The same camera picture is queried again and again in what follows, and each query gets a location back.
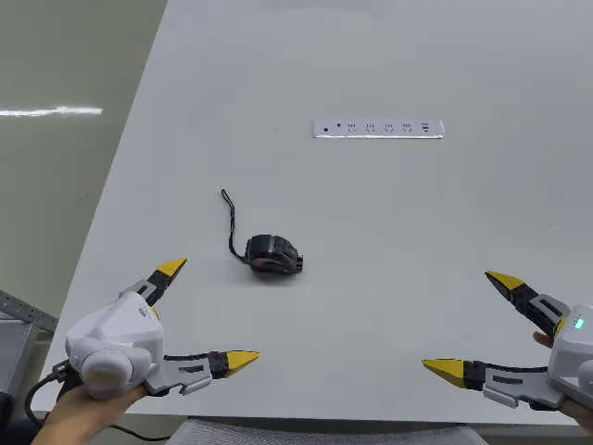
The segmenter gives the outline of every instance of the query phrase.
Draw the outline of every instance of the black cable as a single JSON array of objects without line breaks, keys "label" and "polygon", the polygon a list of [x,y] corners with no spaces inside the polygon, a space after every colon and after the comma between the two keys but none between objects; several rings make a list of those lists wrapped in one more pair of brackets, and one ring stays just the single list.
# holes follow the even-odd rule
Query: black cable
[{"label": "black cable", "polygon": [[231,234],[229,235],[229,250],[238,260],[240,260],[241,262],[246,262],[245,257],[239,255],[237,251],[234,249],[234,204],[231,201],[231,197],[229,197],[229,194],[226,193],[226,190],[222,189],[221,195],[226,201],[226,203],[229,205],[229,208],[231,209]]},{"label": "black cable", "polygon": [[[52,373],[52,374],[46,376],[43,380],[40,380],[35,385],[33,385],[33,387],[27,393],[27,397],[25,398],[25,414],[27,414],[27,417],[29,417],[29,419],[34,424],[36,424],[40,429],[44,427],[44,422],[35,416],[35,414],[33,413],[32,409],[31,409],[31,403],[32,403],[33,396],[35,395],[35,393],[42,386],[48,384],[49,382],[53,382],[54,380],[58,380],[58,376],[56,373]],[[124,426],[119,426],[119,425],[111,425],[109,427],[113,428],[113,429],[117,429],[118,431],[121,431],[122,433],[129,434],[130,436],[134,436],[135,438],[144,440],[146,442],[161,442],[163,440],[170,439],[170,436],[164,436],[162,438],[149,438],[147,436],[138,434],[135,431],[132,431]]]},{"label": "black cable", "polygon": [[143,436],[142,434],[138,434],[135,431],[132,431],[124,426],[119,425],[111,425],[110,428],[117,429],[122,433],[129,434],[130,436],[134,436],[137,439],[143,440],[144,442],[161,442],[162,440],[169,440],[170,436],[164,436],[162,438],[148,438],[147,436]]},{"label": "black cable", "polygon": [[44,426],[44,422],[39,420],[35,416],[35,414],[33,414],[33,411],[31,409],[31,402],[33,400],[33,396],[39,390],[40,387],[48,384],[49,382],[53,382],[54,380],[57,380],[57,377],[55,375],[53,375],[53,374],[48,375],[46,378],[44,378],[43,380],[40,380],[35,385],[33,385],[33,388],[31,388],[29,390],[29,392],[27,393],[27,397],[25,398],[25,414],[27,414],[27,417],[29,417],[29,419],[34,424],[36,424],[39,428],[42,428]]}]

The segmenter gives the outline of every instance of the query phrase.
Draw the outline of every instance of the electrical outlet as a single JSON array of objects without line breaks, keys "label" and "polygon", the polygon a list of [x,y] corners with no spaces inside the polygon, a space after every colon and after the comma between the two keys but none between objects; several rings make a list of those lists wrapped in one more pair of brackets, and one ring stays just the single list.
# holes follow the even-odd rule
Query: electrical outlet
[{"label": "electrical outlet", "polygon": [[357,139],[441,139],[440,119],[317,119],[313,137]]}]

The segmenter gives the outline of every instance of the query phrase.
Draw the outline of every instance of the gray floor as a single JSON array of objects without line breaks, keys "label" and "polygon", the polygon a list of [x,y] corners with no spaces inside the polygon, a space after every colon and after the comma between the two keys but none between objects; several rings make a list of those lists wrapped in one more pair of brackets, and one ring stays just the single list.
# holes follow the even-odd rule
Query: gray floor
[{"label": "gray floor", "polygon": [[[165,0],[4,0],[2,110],[101,108],[94,116],[0,115],[0,286],[59,316]],[[38,377],[39,345],[26,380]],[[182,419],[127,415],[147,435]],[[574,429],[483,428],[490,443],[586,443]],[[93,444],[141,443],[107,431]]]}]

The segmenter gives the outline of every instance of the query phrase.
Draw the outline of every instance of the finger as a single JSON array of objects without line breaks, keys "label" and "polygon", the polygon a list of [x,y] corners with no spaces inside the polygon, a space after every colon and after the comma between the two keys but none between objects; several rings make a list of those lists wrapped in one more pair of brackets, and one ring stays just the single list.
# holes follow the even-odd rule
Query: finger
[{"label": "finger", "polygon": [[572,417],[589,434],[593,434],[593,412],[575,401],[567,399],[560,407],[560,412]]},{"label": "finger", "polygon": [[116,398],[118,405],[128,407],[133,403],[139,401],[142,397],[146,395],[146,390],[142,387],[142,385],[132,388],[129,391],[123,393],[121,396]]},{"label": "finger", "polygon": [[534,340],[546,348],[551,348],[553,345],[552,339],[541,332],[534,332]]},{"label": "finger", "polygon": [[568,415],[569,417],[573,417],[574,420],[593,417],[593,412],[591,412],[591,410],[570,399],[567,399],[562,404],[560,407],[560,412],[562,414]]}]

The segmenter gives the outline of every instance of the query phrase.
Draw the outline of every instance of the human hand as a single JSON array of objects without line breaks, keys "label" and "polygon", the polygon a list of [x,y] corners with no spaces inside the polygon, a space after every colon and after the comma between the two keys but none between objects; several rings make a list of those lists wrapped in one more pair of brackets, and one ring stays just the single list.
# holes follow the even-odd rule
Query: human hand
[{"label": "human hand", "polygon": [[[546,348],[551,349],[553,345],[553,340],[541,332],[534,332],[534,340]],[[559,411],[572,417],[581,428],[593,435],[593,411],[570,399],[564,401]]]},{"label": "human hand", "polygon": [[32,445],[82,444],[145,395],[144,388],[136,387],[114,399],[94,400],[85,387],[77,387],[57,402]]}]

